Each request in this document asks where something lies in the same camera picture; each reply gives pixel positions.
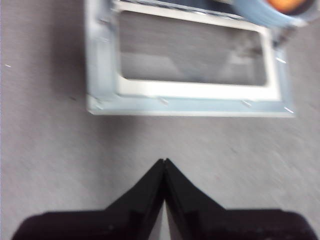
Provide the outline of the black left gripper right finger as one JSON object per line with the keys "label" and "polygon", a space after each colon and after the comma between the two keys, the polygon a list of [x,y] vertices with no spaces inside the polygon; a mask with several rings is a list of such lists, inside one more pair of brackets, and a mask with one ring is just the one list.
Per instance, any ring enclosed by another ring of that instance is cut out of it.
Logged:
{"label": "black left gripper right finger", "polygon": [[185,240],[316,240],[308,221],[281,209],[226,209],[164,161],[165,201]]}

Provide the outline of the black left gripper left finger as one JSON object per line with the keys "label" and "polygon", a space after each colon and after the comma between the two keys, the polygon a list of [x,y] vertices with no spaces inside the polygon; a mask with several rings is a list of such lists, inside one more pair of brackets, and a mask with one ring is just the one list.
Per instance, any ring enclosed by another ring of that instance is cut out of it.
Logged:
{"label": "black left gripper left finger", "polygon": [[164,160],[100,210],[46,212],[26,218],[14,240],[147,240],[162,208]]}

